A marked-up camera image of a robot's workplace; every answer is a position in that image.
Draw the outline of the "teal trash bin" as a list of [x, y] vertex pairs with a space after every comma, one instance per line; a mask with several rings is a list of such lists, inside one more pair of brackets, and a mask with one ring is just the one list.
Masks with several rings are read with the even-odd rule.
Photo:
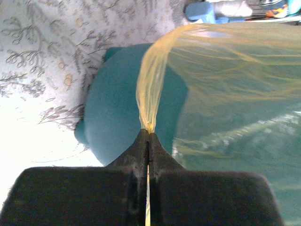
[[[141, 60], [148, 48], [149, 44], [138, 44], [108, 49], [89, 89], [75, 138], [88, 146], [102, 165], [110, 164], [128, 149], [141, 129], [135, 92]], [[172, 151], [187, 94], [184, 80], [167, 68], [155, 128], [167, 152]]]

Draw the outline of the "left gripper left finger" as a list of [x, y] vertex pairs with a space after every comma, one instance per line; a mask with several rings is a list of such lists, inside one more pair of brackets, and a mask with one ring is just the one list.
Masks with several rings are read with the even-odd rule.
[[149, 133], [141, 129], [132, 145], [106, 166], [107, 169], [130, 174], [126, 197], [129, 226], [145, 225], [148, 163]]

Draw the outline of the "blue flat mop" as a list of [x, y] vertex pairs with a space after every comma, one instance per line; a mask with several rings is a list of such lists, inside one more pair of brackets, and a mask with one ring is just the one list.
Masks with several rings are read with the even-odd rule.
[[185, 16], [192, 23], [224, 24], [243, 22], [265, 16], [258, 0], [206, 0], [185, 7]]

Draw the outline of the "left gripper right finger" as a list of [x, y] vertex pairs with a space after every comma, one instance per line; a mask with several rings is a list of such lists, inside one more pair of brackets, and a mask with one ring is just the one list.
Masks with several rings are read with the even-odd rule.
[[159, 191], [157, 181], [163, 170], [185, 170], [161, 145], [155, 133], [149, 134], [150, 225], [159, 226]]

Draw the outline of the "yellow trash bag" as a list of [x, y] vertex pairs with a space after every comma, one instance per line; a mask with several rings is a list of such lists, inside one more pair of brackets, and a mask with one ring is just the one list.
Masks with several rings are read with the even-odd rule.
[[301, 28], [190, 24], [145, 52], [136, 88], [143, 128], [158, 132], [174, 72], [188, 88], [173, 156], [191, 170], [263, 174], [287, 226], [301, 223]]

